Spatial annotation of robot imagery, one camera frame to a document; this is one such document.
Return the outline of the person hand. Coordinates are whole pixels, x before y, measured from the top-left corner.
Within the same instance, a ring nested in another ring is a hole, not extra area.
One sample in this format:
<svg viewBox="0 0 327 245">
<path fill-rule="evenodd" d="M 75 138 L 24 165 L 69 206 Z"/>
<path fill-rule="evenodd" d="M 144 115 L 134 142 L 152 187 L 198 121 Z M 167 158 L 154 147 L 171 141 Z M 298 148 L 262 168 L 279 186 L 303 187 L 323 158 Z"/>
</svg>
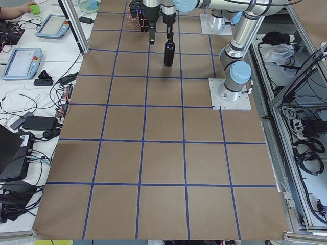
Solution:
<svg viewBox="0 0 327 245">
<path fill-rule="evenodd" d="M 34 1 L 27 2 L 21 6 L 16 7 L 1 7 L 0 17 L 2 20 L 13 20 L 21 17 L 25 13 L 31 12 L 31 5 L 36 5 Z"/>
</svg>

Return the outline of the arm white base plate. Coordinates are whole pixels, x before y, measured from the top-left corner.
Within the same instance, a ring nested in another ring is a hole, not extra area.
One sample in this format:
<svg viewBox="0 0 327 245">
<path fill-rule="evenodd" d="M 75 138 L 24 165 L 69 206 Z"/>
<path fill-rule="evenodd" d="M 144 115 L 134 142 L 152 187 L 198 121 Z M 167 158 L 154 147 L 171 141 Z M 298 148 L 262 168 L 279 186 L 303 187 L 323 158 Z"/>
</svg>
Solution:
<svg viewBox="0 0 327 245">
<path fill-rule="evenodd" d="M 251 110 L 246 85 L 241 91 L 231 92 L 225 87 L 225 78 L 209 78 L 208 82 L 213 110 Z"/>
<path fill-rule="evenodd" d="M 223 17 L 201 14 L 200 23 L 204 35 L 232 35 L 231 25 Z"/>
</svg>

